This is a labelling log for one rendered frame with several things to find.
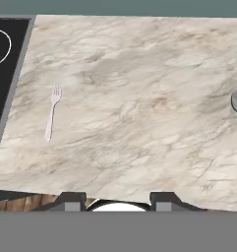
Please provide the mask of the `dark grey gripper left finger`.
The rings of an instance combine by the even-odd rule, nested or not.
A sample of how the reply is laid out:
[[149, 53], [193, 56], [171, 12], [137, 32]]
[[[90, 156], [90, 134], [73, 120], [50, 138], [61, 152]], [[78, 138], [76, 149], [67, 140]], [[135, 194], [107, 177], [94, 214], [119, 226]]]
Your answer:
[[87, 194], [85, 192], [63, 192], [52, 203], [34, 209], [35, 212], [85, 212]]

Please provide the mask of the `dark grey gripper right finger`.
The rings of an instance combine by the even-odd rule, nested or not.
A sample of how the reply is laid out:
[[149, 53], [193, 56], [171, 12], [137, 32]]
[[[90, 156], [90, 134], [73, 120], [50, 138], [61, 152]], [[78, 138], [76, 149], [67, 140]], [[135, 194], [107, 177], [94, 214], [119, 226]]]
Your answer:
[[174, 192], [151, 192], [150, 209], [155, 212], [204, 212], [205, 209], [183, 202]]

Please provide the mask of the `white plate with dark rim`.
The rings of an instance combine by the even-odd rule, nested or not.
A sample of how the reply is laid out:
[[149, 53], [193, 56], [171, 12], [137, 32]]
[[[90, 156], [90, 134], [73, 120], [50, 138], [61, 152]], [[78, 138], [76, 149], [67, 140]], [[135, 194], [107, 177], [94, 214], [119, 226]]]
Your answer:
[[95, 200], [88, 206], [89, 212], [148, 212], [150, 205], [145, 203]]

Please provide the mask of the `white fork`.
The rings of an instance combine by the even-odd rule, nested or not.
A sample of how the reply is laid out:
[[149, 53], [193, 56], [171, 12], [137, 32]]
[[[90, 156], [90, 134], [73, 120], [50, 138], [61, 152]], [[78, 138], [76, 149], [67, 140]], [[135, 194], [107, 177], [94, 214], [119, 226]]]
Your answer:
[[56, 104], [60, 101], [61, 96], [62, 96], [62, 89], [59, 86], [55, 86], [51, 94], [51, 100], [50, 100], [51, 107], [50, 107], [49, 117], [48, 117], [45, 134], [44, 134], [44, 139], [46, 142], [49, 142], [51, 140], [54, 109], [55, 109]]

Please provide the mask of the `black hob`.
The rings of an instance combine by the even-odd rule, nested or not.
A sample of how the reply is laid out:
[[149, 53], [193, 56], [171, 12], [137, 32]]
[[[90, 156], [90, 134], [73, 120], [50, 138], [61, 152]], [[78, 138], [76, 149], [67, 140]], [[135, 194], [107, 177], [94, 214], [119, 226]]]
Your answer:
[[23, 66], [35, 16], [0, 16], [0, 142]]

